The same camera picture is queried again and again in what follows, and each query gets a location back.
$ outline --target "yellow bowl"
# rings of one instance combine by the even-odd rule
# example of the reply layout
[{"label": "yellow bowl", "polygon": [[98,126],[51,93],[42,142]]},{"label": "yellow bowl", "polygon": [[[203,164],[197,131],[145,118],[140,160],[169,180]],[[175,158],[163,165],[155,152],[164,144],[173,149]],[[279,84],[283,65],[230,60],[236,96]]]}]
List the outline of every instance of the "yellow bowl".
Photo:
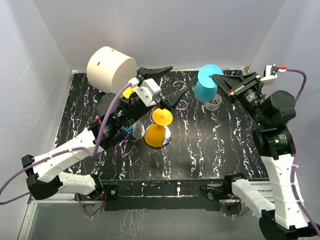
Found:
[{"label": "yellow bowl", "polygon": [[157,108],[152,113],[152,119],[160,126],[167,126],[172,123],[174,117],[169,110]]},{"label": "yellow bowl", "polygon": [[146,130],[144,140],[150,147],[159,148],[164,144],[165,137],[165,127],[153,123]]}]

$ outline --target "white bracket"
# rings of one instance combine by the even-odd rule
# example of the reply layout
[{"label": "white bracket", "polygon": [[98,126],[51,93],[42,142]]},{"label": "white bracket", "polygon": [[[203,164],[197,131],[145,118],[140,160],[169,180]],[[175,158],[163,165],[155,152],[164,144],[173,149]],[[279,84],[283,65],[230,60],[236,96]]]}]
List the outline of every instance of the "white bracket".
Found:
[{"label": "white bracket", "polygon": [[144,80],[135,90],[136,94],[147,107],[156,105],[155,100],[161,93],[161,88],[152,78]]},{"label": "white bracket", "polygon": [[273,67],[277,67],[277,66],[275,64],[265,66],[265,69],[264,69],[265,76],[260,80],[261,82],[264,83],[265,86],[268,86],[275,81],[275,79],[278,77],[277,73],[284,73],[287,71],[286,66],[279,66],[277,71],[272,70]]}]

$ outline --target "cyan cup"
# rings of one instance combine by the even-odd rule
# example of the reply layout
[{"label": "cyan cup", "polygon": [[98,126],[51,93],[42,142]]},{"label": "cyan cup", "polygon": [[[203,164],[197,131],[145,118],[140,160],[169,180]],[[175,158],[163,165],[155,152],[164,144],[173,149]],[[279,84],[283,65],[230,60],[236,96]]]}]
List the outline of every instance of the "cyan cup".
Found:
[{"label": "cyan cup", "polygon": [[201,102],[211,102],[217,94],[218,85],[212,79],[213,74],[223,75],[224,73],[220,67],[213,64],[203,66],[198,73],[194,95]]}]

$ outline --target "white cylinder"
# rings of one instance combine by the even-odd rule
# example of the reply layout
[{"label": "white cylinder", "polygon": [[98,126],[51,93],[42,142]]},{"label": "white cylinder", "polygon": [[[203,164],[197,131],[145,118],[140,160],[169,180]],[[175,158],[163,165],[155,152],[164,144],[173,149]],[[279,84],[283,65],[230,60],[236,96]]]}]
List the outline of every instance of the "white cylinder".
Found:
[{"label": "white cylinder", "polygon": [[130,79],[137,76],[137,63],[132,57],[104,46],[90,58],[86,74],[93,87],[117,94]]}]

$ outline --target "cable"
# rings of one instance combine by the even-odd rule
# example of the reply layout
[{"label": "cable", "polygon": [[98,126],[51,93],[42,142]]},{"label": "cable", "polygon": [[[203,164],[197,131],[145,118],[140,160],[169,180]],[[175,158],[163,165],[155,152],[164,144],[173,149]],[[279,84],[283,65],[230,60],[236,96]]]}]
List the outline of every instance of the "cable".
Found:
[{"label": "cable", "polygon": [[306,82],[307,82],[307,74],[304,71],[299,70],[299,69],[295,69],[295,68],[287,68],[286,70],[287,70],[287,72],[299,73],[299,74],[301,74],[303,76],[302,85],[300,87],[300,90],[299,90],[298,94],[296,95],[296,98],[295,98],[295,102],[297,102],[298,99],[300,98],[300,95],[301,95],[302,91],[305,88],[305,85],[306,85]]},{"label": "cable", "polygon": [[306,215],[306,217],[309,219],[312,227],[314,228],[315,232],[318,234],[318,236],[320,237],[320,230],[317,227],[317,224],[315,223],[315,221],[312,219],[311,215],[309,214],[309,212],[307,211],[307,209],[305,208],[305,206],[303,205],[303,203],[300,200],[297,188],[295,186],[295,175],[296,175],[296,170],[297,170],[297,165],[298,165],[298,150],[296,150],[294,159],[293,159],[293,163],[292,163],[292,167],[291,167],[291,173],[290,173],[290,182],[292,183],[291,187],[292,187],[292,191],[293,191],[293,195],[295,197],[295,199],[297,200],[297,203],[299,205],[299,207],[302,209],[302,211],[304,212],[304,214]]},{"label": "cable", "polygon": [[100,209],[103,209],[104,207],[99,207],[97,210],[95,210],[95,212],[92,214],[92,216],[96,215],[96,213],[100,210]]},{"label": "cable", "polygon": [[[93,151],[93,152],[90,152],[90,150],[87,149],[86,147],[79,146],[79,147],[74,147],[74,148],[71,148],[71,149],[68,149],[68,150],[63,150],[63,151],[54,153],[54,154],[52,154],[52,158],[57,157],[57,156],[62,155],[62,154],[69,153],[70,151],[73,152],[73,151],[79,151],[79,150],[84,150],[84,151],[86,151],[86,152],[88,153],[88,155],[89,155],[90,157],[94,157],[94,156],[97,154],[97,152],[98,152],[98,148],[99,148],[99,145],[100,145],[100,141],[101,141],[101,138],[102,138],[102,134],[103,134],[104,128],[105,128],[105,126],[106,126],[106,124],[107,124],[108,118],[109,118],[109,116],[110,116],[110,114],[111,114],[111,111],[112,111],[112,109],[113,109],[116,101],[117,101],[118,98],[121,96],[121,94],[122,94],[127,88],[129,88],[130,86],[131,86],[131,83],[128,83],[127,85],[125,85],[125,86],[115,95],[115,97],[113,98],[113,100],[112,100],[112,102],[111,102],[108,110],[106,111],[106,114],[105,114],[105,116],[104,116],[104,119],[103,119],[103,121],[102,121],[102,124],[101,124],[101,126],[100,126],[100,130],[99,130],[99,133],[98,133],[98,137],[97,137],[97,139],[96,139],[96,144],[95,144],[95,148],[94,148],[94,151]],[[20,171],[18,171],[17,173],[15,173],[15,174],[14,174],[12,177],[10,177],[10,178],[3,184],[3,186],[0,188],[0,196],[1,196],[1,194],[3,193],[4,189],[8,186],[8,184],[9,184],[13,179],[15,179],[17,176],[19,176],[20,174],[24,173],[26,170],[29,170],[29,169],[33,168],[34,166],[39,165],[39,164],[41,164],[41,163],[43,163],[43,162],[45,162],[45,161],[48,161],[48,160],[50,160],[50,159],[51,159],[51,157],[48,156],[48,157],[46,157],[46,158],[44,158],[44,159],[41,159],[41,160],[39,160],[39,161],[37,161],[37,162],[34,162],[34,163],[30,164],[30,165],[27,166],[27,167],[24,167],[23,169],[21,169]],[[0,205],[5,205],[5,204],[8,204],[8,203],[11,203],[11,202],[13,202],[13,201],[15,201],[15,200],[18,200],[18,199],[26,196],[26,195],[29,195],[29,194],[30,194],[30,192],[26,192],[26,193],[21,194],[21,195],[19,195],[19,196],[17,196],[17,197],[14,197],[14,198],[12,198],[12,199],[10,199],[10,200],[0,202]]]},{"label": "cable", "polygon": [[88,212],[88,210],[85,208],[85,206],[81,203],[80,201],[80,197],[79,197],[79,193],[75,194],[76,200],[78,201],[78,203],[80,204],[80,207],[83,209],[83,211],[85,212],[85,214],[87,214],[91,219],[94,218],[94,215],[91,214],[90,212]]},{"label": "cable", "polygon": [[[299,90],[298,94],[296,95],[296,98],[295,98],[295,102],[297,102],[299,97],[300,97],[300,95],[301,95],[301,93],[302,93],[302,91],[305,88],[305,85],[306,85],[306,82],[307,82],[307,75],[306,75],[306,73],[304,71],[299,70],[299,69],[295,69],[295,68],[287,68],[286,70],[288,72],[299,73],[299,74],[301,74],[303,76],[302,85],[300,87],[300,90]],[[293,195],[294,195],[295,199],[297,200],[297,203],[298,203],[299,207],[302,209],[302,211],[304,212],[306,217],[309,219],[312,227],[314,228],[314,230],[316,231],[316,233],[320,237],[320,230],[317,227],[315,221],[312,219],[312,217],[309,214],[309,212],[307,211],[306,207],[301,202],[299,194],[298,194],[298,191],[297,191],[297,188],[294,185],[294,183],[295,183],[295,175],[296,175],[297,165],[298,165],[298,160],[299,160],[298,149],[296,148],[296,153],[295,153],[295,156],[294,156],[294,159],[293,159],[293,163],[292,163],[292,167],[291,167],[291,173],[290,173],[290,182],[292,183],[292,185],[291,185],[292,192],[293,192]]]},{"label": "cable", "polygon": [[242,202],[242,200],[240,198],[236,197],[236,200],[235,200],[235,202],[233,204],[239,204],[241,202]]},{"label": "cable", "polygon": [[239,214],[239,215],[237,215],[236,217],[237,217],[237,218],[242,217],[242,216],[246,215],[249,211],[250,211],[250,208],[249,208],[249,207],[247,207],[247,208],[246,208],[246,210],[245,210],[244,212],[240,213],[240,214]]}]

